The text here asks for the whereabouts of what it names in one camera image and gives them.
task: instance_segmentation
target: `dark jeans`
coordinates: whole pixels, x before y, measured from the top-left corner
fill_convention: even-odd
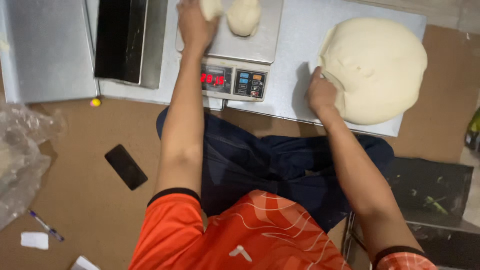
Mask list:
[[[160,139],[167,111],[157,119]],[[380,171],[393,160],[393,150],[383,139],[367,135],[357,139]],[[306,176],[305,171],[313,174]],[[207,216],[221,214],[256,189],[299,203],[326,232],[351,211],[336,178],[327,137],[259,139],[205,114],[201,203]]]

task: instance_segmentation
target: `plastic bag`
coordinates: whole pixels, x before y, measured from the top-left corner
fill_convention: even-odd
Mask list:
[[[62,129],[61,121],[0,101],[0,231],[23,214],[40,187],[50,157],[38,145]]]

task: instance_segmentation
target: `orange shirt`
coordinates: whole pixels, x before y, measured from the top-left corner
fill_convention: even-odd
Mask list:
[[[378,269],[435,269],[412,253],[384,257]],[[338,249],[299,204],[252,191],[208,219],[186,194],[162,196],[147,208],[129,269],[350,269]]]

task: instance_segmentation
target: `cardboard floor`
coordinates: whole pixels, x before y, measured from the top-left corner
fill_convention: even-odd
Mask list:
[[[480,37],[430,25],[424,45],[429,67],[419,101],[405,114],[399,137],[388,141],[398,156],[458,162],[480,88]],[[165,106],[107,99],[99,108],[87,100],[33,108],[47,114],[60,110],[67,123],[57,139],[41,146],[52,166],[30,206],[65,241],[50,238],[47,251],[21,247],[21,232],[42,228],[20,216],[0,232],[0,270],[66,270],[79,255],[102,270],[126,269],[153,195],[161,147],[155,122]],[[324,134],[318,126],[247,112],[214,114],[257,136]],[[149,178],[133,192],[104,159],[117,144]],[[341,228],[333,237],[339,245]]]

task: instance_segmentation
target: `dough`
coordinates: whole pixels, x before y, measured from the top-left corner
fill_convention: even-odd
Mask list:
[[[223,14],[222,0],[200,0],[202,15],[207,21]]]
[[[388,121],[417,102],[427,53],[403,25],[354,18],[327,33],[319,64],[337,88],[335,106],[351,123]]]
[[[239,36],[255,35],[261,14],[258,0],[235,0],[227,11],[230,30]]]

